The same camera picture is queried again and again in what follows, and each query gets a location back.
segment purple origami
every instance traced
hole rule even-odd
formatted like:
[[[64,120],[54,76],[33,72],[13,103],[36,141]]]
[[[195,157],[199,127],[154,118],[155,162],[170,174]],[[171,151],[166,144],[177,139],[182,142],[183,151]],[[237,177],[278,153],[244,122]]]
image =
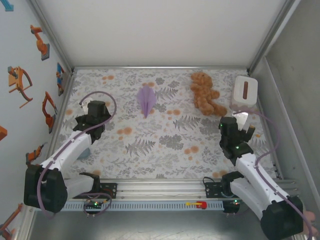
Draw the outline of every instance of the purple origami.
[[[157,98],[153,89],[149,86],[144,86],[139,90],[137,98],[141,105],[144,116],[147,117],[157,102]]]

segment floral tablecloth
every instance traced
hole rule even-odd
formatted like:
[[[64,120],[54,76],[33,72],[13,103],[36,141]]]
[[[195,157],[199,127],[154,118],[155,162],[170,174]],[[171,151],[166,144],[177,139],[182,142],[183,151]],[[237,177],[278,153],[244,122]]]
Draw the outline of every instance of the floral tablecloth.
[[[106,124],[101,139],[91,145],[89,157],[76,160],[65,176],[81,172],[95,173],[101,178],[121,179],[200,179],[219,178],[234,170],[219,147],[220,118],[204,116],[194,107],[190,90],[191,74],[196,69],[79,69],[75,75],[56,149],[71,134],[75,117],[84,114],[79,101],[93,91],[105,91],[116,100],[117,113]],[[213,88],[220,91],[216,100],[227,108],[231,101],[234,81],[246,76],[245,69],[205,69],[212,77]],[[145,118],[137,101],[142,86],[153,88],[157,103]],[[105,95],[91,96],[105,101],[110,113],[112,100]],[[256,155],[269,147],[258,116],[250,115],[247,125],[255,126],[249,142]],[[276,177],[270,156],[262,166]]]

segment cable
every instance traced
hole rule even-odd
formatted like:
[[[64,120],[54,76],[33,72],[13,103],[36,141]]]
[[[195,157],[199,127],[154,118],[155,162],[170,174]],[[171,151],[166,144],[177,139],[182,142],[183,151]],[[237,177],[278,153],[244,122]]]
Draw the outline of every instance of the cable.
[[[92,127],[89,127],[88,129],[80,132],[79,134],[77,134],[73,139],[70,139],[62,148],[59,152],[57,152],[57,154],[53,157],[53,160],[57,160],[57,158],[63,153],[64,150],[66,150],[66,148],[72,143],[74,142],[77,138],[79,138],[82,134],[85,134],[86,132],[92,130],[92,129],[96,129],[102,125],[105,125],[106,123],[110,122],[110,120],[116,115],[116,112],[117,112],[117,103],[116,103],[116,100],[114,99],[113,96],[111,96],[109,93],[107,92],[104,92],[104,91],[93,91],[89,94],[87,94],[86,96],[84,96],[84,98],[81,99],[81,101],[79,102],[79,104],[81,105],[81,103],[87,98],[89,97],[90,95],[92,94],[105,94],[107,96],[109,96],[113,103],[114,103],[114,110],[113,110],[113,113],[111,115],[110,118],[108,118],[107,120],[97,124],[97,125],[94,125]],[[36,196],[37,196],[37,199],[38,199],[38,202],[39,202],[39,206],[41,208],[41,211],[43,212],[43,214],[48,218],[48,219],[53,219],[53,217],[55,216],[55,214],[53,215],[49,215],[48,214],[48,211],[45,209],[45,206],[44,206],[44,203],[42,201],[42,198],[41,198],[41,182],[46,174],[46,172],[48,171],[48,169],[50,168],[50,166],[54,163],[54,161],[50,161],[49,164],[44,168],[44,170],[41,172],[40,174],[40,177],[39,177],[39,180],[38,180],[38,183],[37,183],[37,186],[36,186]]]
[[[308,230],[309,230],[309,237],[307,240],[312,240],[313,238],[313,234],[312,234],[312,226],[311,226],[311,223],[308,221],[307,217],[292,203],[290,202],[285,196],[283,196],[280,192],[277,191],[277,189],[275,187],[272,186],[272,184],[270,182],[268,182],[268,180],[263,176],[263,174],[261,173],[260,169],[259,169],[259,166],[258,166],[258,163],[260,162],[260,160],[275,152],[276,149],[278,148],[279,146],[279,143],[280,143],[280,133],[279,133],[279,129],[278,127],[276,126],[276,124],[271,120],[269,119],[268,117],[266,117],[264,114],[258,112],[258,111],[253,111],[253,110],[250,110],[250,109],[246,109],[246,110],[239,110],[237,112],[235,112],[234,114],[240,114],[240,113],[250,113],[250,114],[256,114],[256,115],[259,115],[260,117],[264,118],[265,120],[267,120],[276,130],[276,144],[274,145],[273,149],[269,150],[268,152],[260,155],[259,157],[256,158],[255,160],[255,165],[254,165],[254,168],[256,169],[257,173],[259,174],[259,176],[263,179],[263,181],[280,197],[282,198],[287,204],[289,204],[299,215],[300,217],[304,220]]]
[[[97,195],[96,197],[94,197],[94,199],[102,195],[102,196],[106,196],[109,199],[109,204],[103,210],[99,211],[97,214],[94,214],[93,217],[103,214],[108,208],[110,208],[111,203],[112,203],[112,197],[109,194],[104,193],[104,192],[83,193],[83,194],[80,194],[80,195],[82,195],[82,196],[94,196],[94,195]],[[87,217],[89,217],[89,213],[87,212],[86,207],[90,204],[91,199],[89,199],[89,202],[86,202],[85,204],[83,204],[83,212],[87,215]]]
[[[215,180],[213,180],[211,177],[205,176],[205,177],[202,179],[202,182],[203,182],[203,185],[204,185],[204,186],[206,186],[205,179],[209,179],[209,180],[211,180],[212,182],[215,183]]]

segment teddy bear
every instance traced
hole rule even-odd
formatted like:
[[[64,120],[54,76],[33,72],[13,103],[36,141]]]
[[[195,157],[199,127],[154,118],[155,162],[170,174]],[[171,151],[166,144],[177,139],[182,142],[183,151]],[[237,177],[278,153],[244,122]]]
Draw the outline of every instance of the teddy bear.
[[[220,96],[218,91],[211,89],[213,86],[212,78],[204,72],[195,72],[191,75],[191,79],[193,83],[190,89],[194,93],[194,106],[200,109],[205,116],[212,114],[225,116],[228,110],[212,101]]]

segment purple cable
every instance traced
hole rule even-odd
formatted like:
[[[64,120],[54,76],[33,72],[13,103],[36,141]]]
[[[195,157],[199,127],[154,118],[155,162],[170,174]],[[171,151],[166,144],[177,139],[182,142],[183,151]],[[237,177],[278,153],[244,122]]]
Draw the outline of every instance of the purple cable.
[[[109,194],[104,193],[104,192],[83,193],[83,194],[80,194],[80,195],[82,195],[82,196],[94,196],[94,195],[96,195],[96,197],[89,199],[90,201],[91,201],[92,199],[96,199],[97,197],[99,197],[99,196],[101,196],[101,195],[106,196],[106,197],[109,199],[109,204],[108,204],[103,210],[99,211],[97,214],[94,214],[94,216],[99,216],[99,215],[103,214],[108,208],[110,208],[110,205],[111,205],[111,203],[112,203],[112,197],[111,197]],[[89,204],[90,204],[90,202],[87,202],[87,203],[85,203],[85,204],[83,205],[83,212],[84,212],[85,214],[87,214],[87,216],[89,216],[89,213],[86,211],[86,206],[88,206]]]
[[[265,120],[267,120],[269,123],[272,124],[272,126],[275,128],[276,130],[276,143],[275,146],[273,147],[273,149],[271,149],[270,151],[262,154],[261,156],[257,157],[255,160],[255,165],[254,168],[256,169],[257,173],[259,174],[259,176],[263,179],[263,181],[280,197],[282,198],[287,204],[289,204],[299,215],[300,217],[302,217],[302,219],[304,220],[308,230],[309,230],[309,237],[307,240],[312,240],[313,238],[313,234],[312,234],[312,226],[311,223],[308,221],[308,219],[306,218],[306,216],[292,203],[290,202],[285,196],[283,196],[280,192],[277,191],[277,189],[275,187],[272,186],[272,184],[270,182],[268,182],[268,180],[263,176],[263,174],[261,173],[259,167],[258,167],[258,163],[260,162],[260,160],[267,156],[268,154],[273,153],[274,151],[276,151],[276,149],[279,146],[280,143],[280,133],[279,133],[279,129],[277,127],[277,125],[268,117],[266,117],[264,114],[257,112],[257,111],[253,111],[250,109],[246,109],[246,110],[239,110],[237,112],[235,112],[234,114],[240,114],[240,113],[250,113],[250,114],[256,114],[259,115],[260,117],[264,118]]]
[[[86,130],[80,132],[79,134],[77,134],[72,140],[68,141],[68,142],[60,149],[60,151],[53,157],[54,160],[57,160],[57,158],[60,156],[60,154],[62,154],[63,151],[66,150],[66,148],[67,148],[74,140],[76,140],[78,137],[80,137],[82,134],[84,134],[84,133],[86,133],[86,132],[88,132],[88,131],[90,131],[90,130],[92,130],[92,129],[96,129],[96,128],[98,128],[98,127],[100,127],[100,126],[108,123],[108,122],[116,115],[116,112],[117,112],[117,103],[116,103],[116,100],[114,99],[113,96],[111,96],[109,93],[104,92],[104,91],[93,91],[93,92],[87,94],[86,96],[84,96],[84,98],[81,99],[81,101],[79,102],[79,104],[81,105],[81,103],[82,103],[87,97],[89,97],[89,96],[92,95],[92,94],[105,94],[105,95],[109,96],[109,97],[112,99],[113,103],[114,103],[114,111],[113,111],[113,114],[111,115],[110,118],[108,118],[108,119],[105,120],[104,122],[99,123],[99,124],[97,124],[97,125],[94,125],[94,126],[92,126],[92,127],[89,127],[88,129],[86,129]],[[47,210],[45,209],[44,203],[43,203],[42,198],[41,198],[41,182],[42,182],[42,180],[43,180],[46,172],[48,171],[48,169],[50,168],[50,166],[51,166],[53,163],[54,163],[53,161],[49,162],[49,164],[48,164],[48,165],[44,168],[44,170],[41,172],[40,177],[39,177],[39,180],[38,180],[38,183],[37,183],[37,186],[36,186],[36,196],[37,196],[37,198],[38,198],[38,202],[39,202],[40,209],[42,210],[43,214],[44,214],[48,219],[53,219],[53,217],[54,217],[55,215],[50,216],[50,215],[48,214]]]

